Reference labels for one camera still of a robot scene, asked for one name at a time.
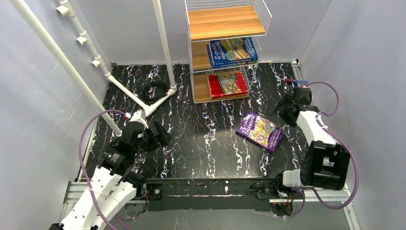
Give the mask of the red treehouse book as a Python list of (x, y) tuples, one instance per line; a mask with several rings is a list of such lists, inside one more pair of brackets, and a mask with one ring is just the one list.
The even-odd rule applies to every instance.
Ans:
[(248, 93), (248, 83), (242, 72), (208, 76), (210, 96)]

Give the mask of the blue 91-storey treehouse book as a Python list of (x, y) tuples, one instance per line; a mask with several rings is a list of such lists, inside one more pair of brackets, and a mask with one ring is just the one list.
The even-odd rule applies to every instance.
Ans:
[(212, 40), (209, 42), (214, 65), (257, 61), (259, 54), (251, 37)]

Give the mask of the Animal Farm book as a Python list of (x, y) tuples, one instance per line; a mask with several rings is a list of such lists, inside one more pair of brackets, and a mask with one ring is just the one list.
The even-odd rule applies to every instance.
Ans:
[(206, 45), (206, 50), (209, 58), (209, 63), (212, 69), (220, 69), (220, 68), (231, 68), (231, 67), (236, 67), (236, 66), (244, 66), (244, 65), (255, 65), (257, 62), (256, 61), (246, 61), (246, 62), (241, 62), (241, 63), (231, 63), (231, 64), (223, 64), (219, 66), (214, 65), (210, 45)]

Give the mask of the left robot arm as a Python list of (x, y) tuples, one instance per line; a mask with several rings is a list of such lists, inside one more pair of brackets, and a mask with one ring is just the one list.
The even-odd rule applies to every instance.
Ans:
[(138, 190), (146, 186), (140, 174), (129, 172), (139, 153), (167, 146), (172, 136), (159, 121), (157, 133), (139, 120), (130, 121), (122, 135), (104, 150), (99, 165), (79, 200), (67, 216), (50, 226), (52, 230), (102, 230)]

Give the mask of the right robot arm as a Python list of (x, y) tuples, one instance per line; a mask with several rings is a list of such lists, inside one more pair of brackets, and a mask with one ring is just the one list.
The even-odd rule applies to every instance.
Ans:
[(319, 109), (311, 105), (307, 87), (295, 87), (278, 103), (278, 115), (289, 126), (299, 128), (309, 145), (302, 166), (277, 176), (278, 187), (318, 187), (341, 190), (344, 187), (350, 154), (326, 132)]

